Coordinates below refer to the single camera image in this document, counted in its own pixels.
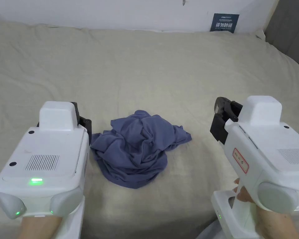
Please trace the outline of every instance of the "poster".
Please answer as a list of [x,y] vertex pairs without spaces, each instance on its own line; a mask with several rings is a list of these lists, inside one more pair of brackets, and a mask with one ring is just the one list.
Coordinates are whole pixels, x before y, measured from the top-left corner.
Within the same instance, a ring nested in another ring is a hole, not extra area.
[[215,13],[210,31],[227,30],[234,33],[239,14]]

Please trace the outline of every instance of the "bed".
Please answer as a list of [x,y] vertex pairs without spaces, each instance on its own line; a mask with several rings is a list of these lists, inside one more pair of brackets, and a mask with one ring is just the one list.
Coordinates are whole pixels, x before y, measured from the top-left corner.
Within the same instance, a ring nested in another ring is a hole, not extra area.
[[[45,101],[77,102],[94,133],[137,109],[158,114],[193,140],[139,189],[107,181],[91,158],[82,238],[195,238],[216,218],[213,191],[236,178],[209,132],[215,99],[249,95],[275,97],[299,132],[299,65],[255,34],[0,23],[0,171]],[[19,224],[0,208],[0,238],[16,237]]]

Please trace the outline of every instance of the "speaker grille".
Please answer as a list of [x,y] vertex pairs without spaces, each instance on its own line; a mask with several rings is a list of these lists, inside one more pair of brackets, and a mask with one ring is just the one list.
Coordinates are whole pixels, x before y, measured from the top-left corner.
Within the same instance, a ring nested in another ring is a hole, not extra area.
[[26,171],[51,171],[56,170],[59,155],[34,154],[31,156]]
[[290,164],[299,164],[299,148],[281,148],[278,152],[288,161]]

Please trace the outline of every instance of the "red label sticker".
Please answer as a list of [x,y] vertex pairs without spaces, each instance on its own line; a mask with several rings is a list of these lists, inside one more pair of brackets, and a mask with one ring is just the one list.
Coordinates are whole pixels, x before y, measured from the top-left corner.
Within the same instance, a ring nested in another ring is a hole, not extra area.
[[232,156],[238,162],[239,166],[244,171],[244,173],[247,173],[248,169],[249,169],[249,164],[246,162],[246,160],[240,154],[240,152],[237,150],[237,148],[235,148],[234,151],[232,152]]

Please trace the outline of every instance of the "blue cloth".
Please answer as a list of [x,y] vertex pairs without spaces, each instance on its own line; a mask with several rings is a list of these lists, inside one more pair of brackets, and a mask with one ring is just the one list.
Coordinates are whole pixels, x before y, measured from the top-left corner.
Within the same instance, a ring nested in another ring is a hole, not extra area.
[[91,149],[103,175],[127,188],[148,184],[165,169],[165,150],[192,140],[182,126],[144,110],[111,120],[111,126],[111,131],[92,135]]

